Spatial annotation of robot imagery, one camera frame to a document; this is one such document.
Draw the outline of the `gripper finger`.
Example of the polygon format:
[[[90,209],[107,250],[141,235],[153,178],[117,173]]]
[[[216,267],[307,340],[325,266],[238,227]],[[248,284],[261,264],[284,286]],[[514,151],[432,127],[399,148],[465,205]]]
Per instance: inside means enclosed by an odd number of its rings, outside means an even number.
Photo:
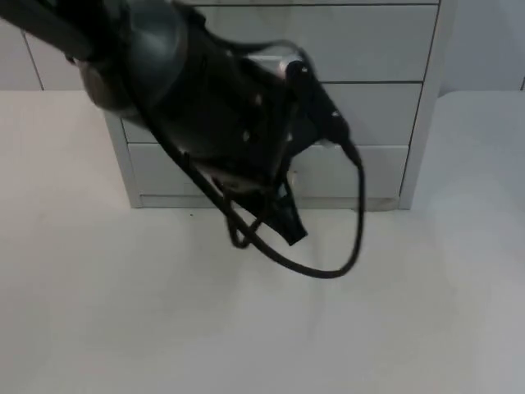
[[[266,224],[288,245],[295,245],[308,235],[288,183],[280,183],[272,192]]]

